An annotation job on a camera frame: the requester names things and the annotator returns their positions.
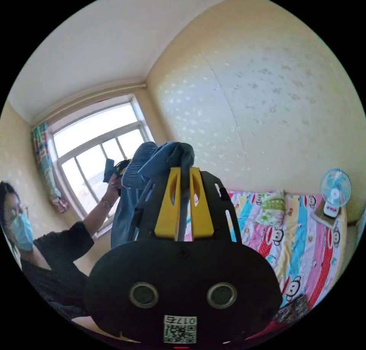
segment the qr code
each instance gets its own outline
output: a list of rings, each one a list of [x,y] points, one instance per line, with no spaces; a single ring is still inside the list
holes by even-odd
[[[195,344],[197,317],[164,316],[164,342]]]

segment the colorful bedspread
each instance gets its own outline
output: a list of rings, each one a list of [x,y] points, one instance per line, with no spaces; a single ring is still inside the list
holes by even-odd
[[[261,208],[259,193],[228,192],[242,243],[266,258],[276,273],[283,295],[281,307],[300,294],[305,294],[309,309],[316,306],[338,280],[341,270],[347,238],[345,209],[333,231],[310,216],[320,204],[321,195],[286,194],[283,224],[273,228],[255,221]],[[235,241],[232,225],[230,228]],[[192,240],[190,218],[185,240]]]

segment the plaid curtain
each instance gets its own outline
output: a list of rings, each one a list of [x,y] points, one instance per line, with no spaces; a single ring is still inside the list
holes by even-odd
[[[50,193],[50,200],[53,205],[57,206],[60,213],[64,213],[68,209],[69,204],[61,197],[61,193],[56,187],[55,179],[53,177],[52,161],[50,157],[50,152],[48,150],[49,137],[47,124],[44,122],[41,125],[37,126],[32,131],[32,137],[35,158],[38,167],[46,180]]]

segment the blue surgical mask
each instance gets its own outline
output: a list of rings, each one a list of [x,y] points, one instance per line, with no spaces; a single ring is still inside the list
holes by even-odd
[[[12,222],[10,230],[13,232],[18,247],[24,251],[31,251],[33,248],[33,232],[27,216],[19,214]]]

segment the black shirt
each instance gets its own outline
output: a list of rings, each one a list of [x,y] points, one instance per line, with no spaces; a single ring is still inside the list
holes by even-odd
[[[22,271],[30,283],[67,320],[88,316],[82,299],[88,277],[74,264],[94,244],[84,223],[77,222],[60,233],[45,234],[33,243],[51,270],[21,260]]]

